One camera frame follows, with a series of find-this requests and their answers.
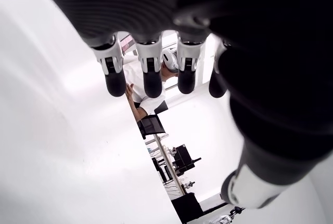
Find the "black device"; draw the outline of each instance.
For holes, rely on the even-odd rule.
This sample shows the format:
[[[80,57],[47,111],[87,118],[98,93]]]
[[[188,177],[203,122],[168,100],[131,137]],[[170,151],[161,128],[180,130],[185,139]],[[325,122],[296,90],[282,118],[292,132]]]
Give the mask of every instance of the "black device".
[[[153,157],[151,160],[152,160],[152,163],[154,163],[155,169],[160,173],[163,182],[166,182],[167,178],[166,178],[166,176],[164,174],[164,171],[162,170],[161,166],[159,165],[158,161],[156,160],[156,158]]]
[[[194,193],[185,194],[171,202],[182,223],[187,223],[204,215]]]
[[[185,171],[194,168],[194,163],[201,160],[201,158],[192,160],[185,144],[174,148],[174,151],[176,152],[174,155],[175,161],[172,164],[174,166],[177,176],[181,176],[184,174]]]

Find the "ribbed black rubber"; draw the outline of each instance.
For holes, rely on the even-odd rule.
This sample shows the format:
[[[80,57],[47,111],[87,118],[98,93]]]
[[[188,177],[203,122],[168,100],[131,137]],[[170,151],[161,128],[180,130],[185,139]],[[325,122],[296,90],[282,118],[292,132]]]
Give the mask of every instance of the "ribbed black rubber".
[[[179,71],[178,73],[178,89],[183,94],[190,94],[196,84],[196,72]]]
[[[172,21],[174,8],[165,0],[54,1],[89,46],[107,43],[117,31],[143,34],[147,39],[167,29],[200,39],[200,35],[207,35],[207,30],[176,26]]]
[[[124,70],[120,73],[110,73],[105,75],[106,87],[109,93],[114,97],[121,97],[126,91],[126,80]]]

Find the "robotic hand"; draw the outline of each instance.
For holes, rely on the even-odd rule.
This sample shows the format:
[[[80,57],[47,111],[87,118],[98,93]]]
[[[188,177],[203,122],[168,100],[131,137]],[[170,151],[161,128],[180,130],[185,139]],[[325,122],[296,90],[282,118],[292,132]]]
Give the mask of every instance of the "robotic hand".
[[[231,204],[261,208],[333,149],[330,0],[54,0],[101,63],[111,95],[125,92],[116,37],[137,42],[150,97],[161,93],[161,32],[178,32],[178,87],[194,89],[200,49],[217,49],[209,91],[230,91],[244,136],[238,168],[223,183]]]

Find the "white wall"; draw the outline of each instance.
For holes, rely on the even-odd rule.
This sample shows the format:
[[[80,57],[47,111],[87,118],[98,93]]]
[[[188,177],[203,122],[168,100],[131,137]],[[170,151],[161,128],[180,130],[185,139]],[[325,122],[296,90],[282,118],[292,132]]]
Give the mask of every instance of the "white wall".
[[[52,1],[0,0],[0,29],[0,223],[180,223],[125,96]]]
[[[228,98],[228,94],[212,98],[204,84],[190,95],[168,100],[169,110],[159,115],[170,135],[162,143],[168,147],[185,144],[192,159],[202,158],[185,173],[187,181],[196,182],[189,191],[199,202],[219,193],[224,179],[238,165],[242,136],[232,121]]]

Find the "black equipment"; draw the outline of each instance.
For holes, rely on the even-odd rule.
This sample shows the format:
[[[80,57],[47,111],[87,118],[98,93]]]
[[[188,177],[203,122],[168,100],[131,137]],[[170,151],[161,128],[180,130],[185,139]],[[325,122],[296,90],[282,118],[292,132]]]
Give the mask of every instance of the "black equipment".
[[[181,176],[185,171],[194,168],[194,163],[201,160],[201,158],[192,160],[189,155],[185,144],[173,149],[176,153],[174,155],[175,161],[172,163],[177,176]]]

